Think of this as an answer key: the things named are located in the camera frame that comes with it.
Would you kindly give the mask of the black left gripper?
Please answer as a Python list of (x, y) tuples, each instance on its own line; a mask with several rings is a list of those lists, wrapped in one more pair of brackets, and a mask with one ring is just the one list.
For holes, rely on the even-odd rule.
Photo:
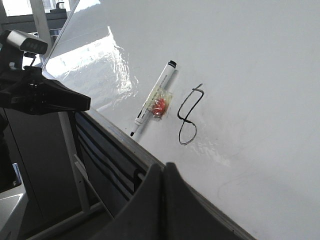
[(0, 106), (29, 115), (81, 112), (90, 109), (91, 98), (47, 79), (39, 67), (22, 69), (24, 53), (8, 44), (0, 50)]

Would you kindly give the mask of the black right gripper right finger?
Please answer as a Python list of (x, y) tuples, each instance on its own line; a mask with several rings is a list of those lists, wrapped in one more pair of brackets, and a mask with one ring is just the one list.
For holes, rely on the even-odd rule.
[(163, 169), (167, 240), (239, 240), (196, 199), (176, 165)]

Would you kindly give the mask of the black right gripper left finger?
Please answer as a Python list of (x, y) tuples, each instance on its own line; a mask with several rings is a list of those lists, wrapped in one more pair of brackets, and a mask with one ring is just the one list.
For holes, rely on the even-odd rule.
[(153, 164), (136, 193), (92, 240), (159, 240), (162, 169)]

